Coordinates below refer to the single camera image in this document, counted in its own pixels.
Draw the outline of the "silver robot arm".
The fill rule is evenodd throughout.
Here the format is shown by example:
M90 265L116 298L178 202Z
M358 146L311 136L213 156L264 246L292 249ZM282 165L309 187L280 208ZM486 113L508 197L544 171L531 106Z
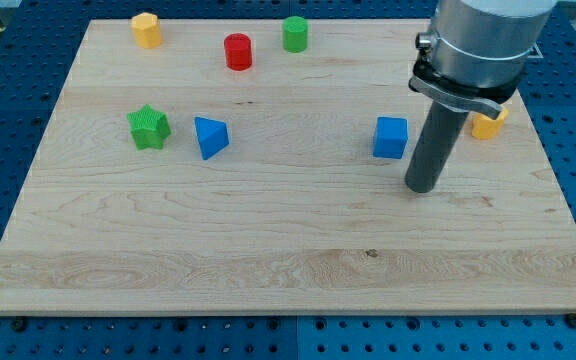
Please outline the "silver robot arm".
M553 0L440 0L416 35L409 87L455 112L496 118L515 92Z

